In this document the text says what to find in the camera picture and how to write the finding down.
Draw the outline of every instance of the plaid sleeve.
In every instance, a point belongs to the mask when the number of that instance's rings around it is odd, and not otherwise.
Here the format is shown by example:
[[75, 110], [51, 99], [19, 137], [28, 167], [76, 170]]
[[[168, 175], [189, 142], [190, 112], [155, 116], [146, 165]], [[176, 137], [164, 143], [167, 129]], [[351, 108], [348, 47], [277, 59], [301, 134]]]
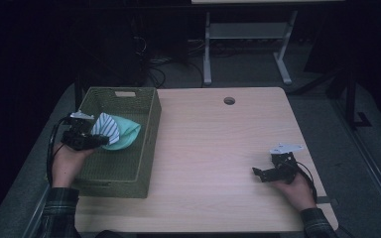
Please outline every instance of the plaid sleeve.
[[336, 233], [319, 208], [310, 208], [301, 212], [305, 231], [309, 238], [335, 238]]
[[78, 190], [71, 188], [51, 189], [36, 237], [80, 237], [74, 227], [78, 194]]

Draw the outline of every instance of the gray carpet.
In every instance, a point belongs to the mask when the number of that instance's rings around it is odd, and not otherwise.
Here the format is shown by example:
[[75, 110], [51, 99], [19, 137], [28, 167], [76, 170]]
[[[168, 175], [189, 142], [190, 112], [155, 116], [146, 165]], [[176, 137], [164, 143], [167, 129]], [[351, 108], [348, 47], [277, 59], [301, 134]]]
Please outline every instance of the gray carpet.
[[[290, 45], [285, 57], [294, 83], [284, 85], [272, 58], [274, 46], [251, 49], [229, 58], [212, 59], [212, 85], [210, 87], [280, 86], [286, 91], [299, 88], [319, 75], [303, 72], [310, 46]], [[169, 63], [157, 67], [166, 74], [165, 88], [200, 87], [201, 78], [196, 66], [202, 70], [201, 56], [190, 59], [194, 65]], [[161, 75], [152, 70], [161, 80]], [[152, 86], [148, 80], [146, 86]], [[317, 166], [323, 186], [332, 199], [338, 219], [340, 237], [381, 237], [381, 193], [364, 162], [364, 152], [358, 149], [356, 138], [365, 147], [381, 170], [381, 114], [371, 96], [361, 87], [357, 90], [357, 111], [366, 114], [372, 127], [356, 132], [346, 128], [340, 117], [340, 101], [330, 101], [324, 95], [328, 82], [303, 96], [290, 96], [289, 100]], [[30, 237], [33, 233], [32, 217], [46, 190], [45, 160], [52, 126], [73, 111], [73, 88], [66, 90], [54, 114], [38, 138], [22, 170], [0, 207], [0, 237]], [[82, 234], [93, 237], [95, 234]], [[303, 237], [301, 233], [282, 234], [282, 237]]]

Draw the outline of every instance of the dark background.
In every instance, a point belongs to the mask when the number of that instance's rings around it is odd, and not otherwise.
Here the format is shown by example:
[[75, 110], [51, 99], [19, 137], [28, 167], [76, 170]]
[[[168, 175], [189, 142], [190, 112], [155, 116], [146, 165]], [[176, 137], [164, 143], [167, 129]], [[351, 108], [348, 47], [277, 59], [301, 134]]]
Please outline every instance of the dark background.
[[[65, 2], [87, 7], [85, 1]], [[93, 3], [116, 7], [136, 6], [136, 2]], [[306, 36], [317, 39], [307, 70], [326, 73], [339, 65], [349, 68], [381, 110], [381, 1], [346, 1], [320, 23], [310, 20], [317, 19], [311, 18], [314, 13], [302, 12], [293, 34], [293, 41]], [[131, 27], [134, 16], [133, 12], [100, 12], [84, 18], [75, 11], [62, 11], [58, 1], [0, 1], [0, 203], [69, 85], [81, 78], [84, 88], [139, 86], [145, 80], [145, 58], [136, 57], [133, 36], [145, 37], [150, 49], [179, 52], [174, 57], [182, 60], [186, 57], [178, 49], [184, 41], [203, 36], [196, 30], [203, 29], [203, 14], [153, 11], [144, 15], [139, 26]], [[81, 39], [79, 43], [72, 32]], [[114, 67], [119, 64], [127, 66]]]

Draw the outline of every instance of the hole in table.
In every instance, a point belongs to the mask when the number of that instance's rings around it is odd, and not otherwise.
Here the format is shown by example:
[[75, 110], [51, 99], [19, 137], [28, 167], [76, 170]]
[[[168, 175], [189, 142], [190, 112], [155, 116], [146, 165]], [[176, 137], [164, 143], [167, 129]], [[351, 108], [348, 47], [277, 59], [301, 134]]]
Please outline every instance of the hole in table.
[[236, 102], [236, 100], [233, 97], [225, 97], [224, 103], [227, 105], [233, 105]]

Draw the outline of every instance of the floor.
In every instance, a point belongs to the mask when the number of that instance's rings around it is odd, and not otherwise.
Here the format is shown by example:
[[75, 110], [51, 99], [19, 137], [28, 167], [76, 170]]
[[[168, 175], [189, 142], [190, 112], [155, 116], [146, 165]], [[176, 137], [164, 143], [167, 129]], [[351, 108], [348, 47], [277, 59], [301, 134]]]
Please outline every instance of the floor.
[[[155, 69], [151, 69], [151, 76], [144, 86], [201, 87], [202, 56], [197, 50], [198, 44], [198, 41], [191, 43], [194, 49], [192, 53], [195, 55], [187, 64], [159, 64], [167, 57], [163, 54], [155, 56]], [[218, 53], [211, 62], [210, 87], [277, 86], [292, 91], [320, 76], [304, 72], [311, 45], [290, 44], [285, 63], [294, 82], [292, 85], [285, 85], [272, 56], [277, 44], [279, 43], [261, 42], [251, 47], [234, 45], [225, 51], [231, 51], [233, 54]], [[339, 222], [339, 228], [336, 230], [338, 236], [381, 237], [381, 189], [373, 171], [367, 166], [372, 161], [381, 172], [381, 114], [372, 97], [358, 85], [356, 111], [365, 113], [372, 126], [351, 130], [342, 116], [344, 98], [342, 96], [337, 100], [328, 99], [325, 95], [328, 84], [329, 82], [325, 82], [303, 95], [289, 96], [289, 101], [323, 186], [331, 199]], [[47, 140], [52, 126], [72, 110], [74, 97], [71, 86], [66, 89], [0, 208], [0, 237], [30, 237], [34, 233], [33, 218], [40, 216], [38, 204], [46, 197], [43, 164]], [[95, 234], [82, 236], [94, 237]], [[260, 234], [239, 234], [234, 237], [252, 236], [262, 237]], [[280, 236], [304, 237], [303, 233]]]

